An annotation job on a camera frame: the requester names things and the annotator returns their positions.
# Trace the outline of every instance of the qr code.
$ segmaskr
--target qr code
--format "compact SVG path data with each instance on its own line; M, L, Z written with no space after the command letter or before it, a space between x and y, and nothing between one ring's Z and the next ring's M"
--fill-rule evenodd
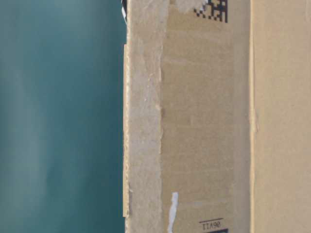
M228 0L205 0L200 9L193 11L198 17L228 23Z

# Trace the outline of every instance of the paper label remnant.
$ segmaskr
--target paper label remnant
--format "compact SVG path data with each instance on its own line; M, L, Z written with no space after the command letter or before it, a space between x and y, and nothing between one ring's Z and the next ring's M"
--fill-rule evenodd
M176 217L177 206L178 206L178 193L174 192L172 193L172 205L170 208L169 226L167 228L168 233L173 233L173 224Z

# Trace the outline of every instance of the cardboard box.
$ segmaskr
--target cardboard box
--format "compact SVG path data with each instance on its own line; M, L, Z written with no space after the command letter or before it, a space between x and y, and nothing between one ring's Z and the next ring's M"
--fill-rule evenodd
M127 13L126 231L309 232L311 1Z

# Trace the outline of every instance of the teal background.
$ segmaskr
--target teal background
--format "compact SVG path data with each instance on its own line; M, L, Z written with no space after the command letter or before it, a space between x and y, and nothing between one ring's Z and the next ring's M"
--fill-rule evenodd
M0 233L122 233L118 0L0 0Z

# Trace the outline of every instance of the black printed label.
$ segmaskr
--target black printed label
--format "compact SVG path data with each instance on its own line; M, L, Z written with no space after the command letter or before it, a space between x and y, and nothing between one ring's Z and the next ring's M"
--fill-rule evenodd
M198 17L213 19L215 21L228 23L228 1L229 0L205 0L200 9L193 11Z
M221 230L221 228L224 228L222 220L223 218L221 217L200 221L199 223L202 225L204 233L228 233L228 229Z

